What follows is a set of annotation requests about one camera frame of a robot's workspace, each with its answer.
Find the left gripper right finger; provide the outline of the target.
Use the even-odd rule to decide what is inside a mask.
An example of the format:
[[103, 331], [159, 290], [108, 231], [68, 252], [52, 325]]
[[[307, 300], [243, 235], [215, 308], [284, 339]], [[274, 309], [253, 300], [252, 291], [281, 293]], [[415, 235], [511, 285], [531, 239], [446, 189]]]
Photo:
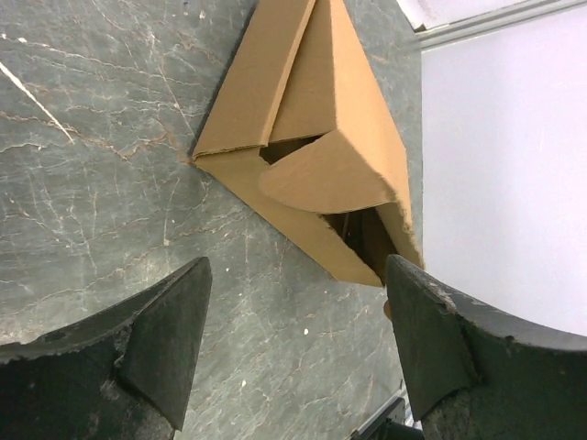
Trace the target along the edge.
[[494, 308], [398, 255], [386, 288], [425, 438], [585, 438], [585, 336]]

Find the brown cardboard box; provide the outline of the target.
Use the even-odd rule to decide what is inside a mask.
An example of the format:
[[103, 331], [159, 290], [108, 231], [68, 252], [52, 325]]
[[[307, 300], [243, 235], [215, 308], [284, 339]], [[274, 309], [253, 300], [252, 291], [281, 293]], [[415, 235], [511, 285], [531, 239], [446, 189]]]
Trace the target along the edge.
[[424, 263], [407, 152], [341, 1], [257, 3], [193, 159], [338, 281]]

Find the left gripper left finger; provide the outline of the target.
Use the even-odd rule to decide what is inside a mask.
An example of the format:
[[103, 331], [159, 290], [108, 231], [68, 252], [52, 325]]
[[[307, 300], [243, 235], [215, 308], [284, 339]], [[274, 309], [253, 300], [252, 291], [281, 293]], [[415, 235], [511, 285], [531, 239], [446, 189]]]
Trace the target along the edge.
[[183, 428], [212, 286], [195, 258], [122, 302], [1, 348], [4, 439], [171, 439]]

